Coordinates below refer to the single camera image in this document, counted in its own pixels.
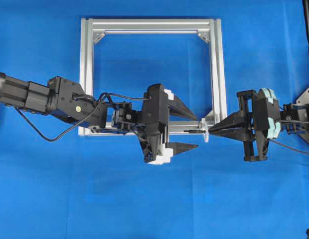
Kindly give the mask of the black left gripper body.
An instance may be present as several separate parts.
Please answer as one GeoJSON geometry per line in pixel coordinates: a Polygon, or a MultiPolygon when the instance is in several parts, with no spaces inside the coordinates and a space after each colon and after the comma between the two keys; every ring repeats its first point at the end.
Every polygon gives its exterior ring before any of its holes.
{"type": "Polygon", "coordinates": [[[170,163],[173,149],[168,148],[169,106],[168,94],[162,84],[148,87],[144,93],[142,110],[138,112],[138,138],[144,162],[152,165],[170,163]]]}

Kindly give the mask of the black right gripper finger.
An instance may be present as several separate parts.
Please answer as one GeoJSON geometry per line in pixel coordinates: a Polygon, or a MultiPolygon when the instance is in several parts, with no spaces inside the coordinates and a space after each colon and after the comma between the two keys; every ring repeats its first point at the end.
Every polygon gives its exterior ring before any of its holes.
{"type": "Polygon", "coordinates": [[[219,132],[222,130],[242,129],[247,131],[251,124],[252,113],[248,111],[237,111],[215,124],[209,132],[219,132]]]}
{"type": "Polygon", "coordinates": [[[251,141],[252,135],[246,129],[223,129],[223,130],[215,130],[209,131],[211,135],[226,137],[238,141],[251,141]]]}

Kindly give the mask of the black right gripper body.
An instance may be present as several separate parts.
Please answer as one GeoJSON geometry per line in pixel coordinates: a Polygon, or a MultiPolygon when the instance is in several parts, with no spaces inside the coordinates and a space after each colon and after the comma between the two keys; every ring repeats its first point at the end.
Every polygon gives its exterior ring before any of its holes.
{"type": "Polygon", "coordinates": [[[244,141],[244,160],[257,162],[267,160],[269,141],[276,139],[281,131],[279,101],[269,88],[237,93],[239,109],[246,115],[245,127],[248,139],[244,141]]]}

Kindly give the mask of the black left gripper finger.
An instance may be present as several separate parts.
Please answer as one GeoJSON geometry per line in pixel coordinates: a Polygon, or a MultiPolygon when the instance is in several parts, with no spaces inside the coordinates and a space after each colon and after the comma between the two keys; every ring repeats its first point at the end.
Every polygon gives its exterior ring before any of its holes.
{"type": "Polygon", "coordinates": [[[189,120],[197,120],[197,116],[187,105],[178,97],[174,96],[173,100],[168,99],[169,113],[172,116],[181,117],[189,120]]]}
{"type": "Polygon", "coordinates": [[[188,144],[188,143],[180,143],[180,142],[169,142],[168,143],[168,148],[172,149],[172,156],[190,151],[192,149],[197,148],[197,144],[188,144]]]}

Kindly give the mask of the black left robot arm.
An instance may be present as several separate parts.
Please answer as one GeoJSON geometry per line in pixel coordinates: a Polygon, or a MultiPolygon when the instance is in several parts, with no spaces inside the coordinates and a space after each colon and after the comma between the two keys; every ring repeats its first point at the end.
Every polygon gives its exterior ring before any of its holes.
{"type": "Polygon", "coordinates": [[[105,92],[94,98],[79,83],[59,76],[44,86],[0,72],[0,103],[14,107],[20,115],[52,115],[72,128],[80,126],[94,133],[133,133],[147,164],[170,163],[173,156],[196,148],[194,144],[170,142],[170,117],[195,120],[196,115],[164,85],[147,88],[140,98],[140,111],[132,108],[134,98],[121,96],[114,102],[113,97],[105,92]]]}

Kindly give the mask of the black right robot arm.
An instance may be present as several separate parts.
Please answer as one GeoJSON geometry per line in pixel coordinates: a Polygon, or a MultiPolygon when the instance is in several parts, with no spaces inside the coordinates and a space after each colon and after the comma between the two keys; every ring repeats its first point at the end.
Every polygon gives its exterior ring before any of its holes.
{"type": "Polygon", "coordinates": [[[239,110],[209,129],[211,135],[243,142],[244,160],[265,161],[270,141],[281,131],[309,139],[309,103],[279,106],[274,91],[261,88],[237,93],[239,110]]]}

